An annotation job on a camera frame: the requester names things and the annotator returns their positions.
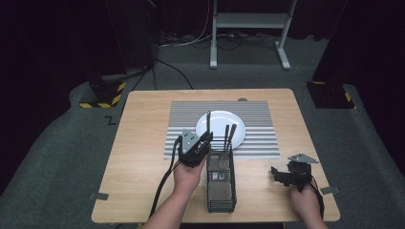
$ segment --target gray striped mat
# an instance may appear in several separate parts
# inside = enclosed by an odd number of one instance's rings
[[[245,124],[244,141],[233,150],[235,158],[280,158],[280,150],[266,101],[174,101],[170,109],[164,158],[171,158],[173,144],[182,130],[196,131],[208,111],[228,111]]]

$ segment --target metal mesh basket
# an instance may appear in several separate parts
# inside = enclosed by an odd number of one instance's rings
[[[207,207],[209,213],[232,213],[236,205],[235,172],[232,146],[227,150],[227,163],[221,163],[224,141],[213,140],[207,158]]]

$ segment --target wooden table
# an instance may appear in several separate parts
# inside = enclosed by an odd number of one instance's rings
[[[235,212],[213,213],[206,206],[206,174],[190,199],[183,222],[297,221],[289,189],[275,182],[270,167],[287,168],[288,156],[299,153],[318,158],[293,92],[289,89],[183,90],[131,92],[123,111],[110,158],[99,189],[107,200],[96,200],[94,222],[145,222],[160,180],[170,165],[163,150],[172,101],[267,101],[281,159],[235,159]],[[312,164],[319,188],[329,187],[319,164]],[[173,190],[167,179],[158,206]],[[324,195],[325,220],[340,218],[333,195]]]

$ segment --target gray floor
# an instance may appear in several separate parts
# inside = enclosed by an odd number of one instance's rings
[[[236,44],[220,41],[224,48]],[[305,82],[311,81],[327,41],[289,39],[292,69],[283,71],[273,44],[242,44],[219,50],[218,69],[209,69],[209,49],[190,46],[159,50],[158,59],[176,66],[195,89],[290,88],[294,91],[319,159],[336,195],[341,219],[330,228],[403,228],[405,179],[378,137],[355,87],[346,85],[356,105],[351,110],[315,109]],[[159,90],[188,89],[175,70],[156,64]],[[114,228],[92,222],[94,201],[115,138],[127,94],[139,77],[126,80],[115,108],[80,109],[88,92],[71,93],[72,107],[35,141],[0,198],[0,228]],[[136,90],[154,90],[147,73]],[[111,116],[116,125],[108,125]],[[136,228],[123,225],[120,228]],[[304,228],[301,222],[287,228]]]

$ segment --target metal bracket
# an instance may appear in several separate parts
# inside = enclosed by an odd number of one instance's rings
[[[96,199],[107,200],[108,196],[109,196],[108,194],[96,193],[96,194],[90,194],[89,199],[91,199],[91,200],[96,200]]]
[[[196,144],[200,142],[200,138],[188,130],[182,131],[182,153],[185,155],[190,151]]]
[[[304,154],[298,154],[298,155],[295,155],[295,156],[289,156],[288,159],[290,159],[291,161],[307,163],[307,164],[319,163],[319,160],[314,159],[314,158],[312,158],[310,156],[306,156]]]
[[[326,187],[326,188],[321,188],[321,192],[322,192],[323,195],[326,195],[326,194],[335,195],[335,194],[340,193],[340,189],[338,187],[336,187],[336,186]]]

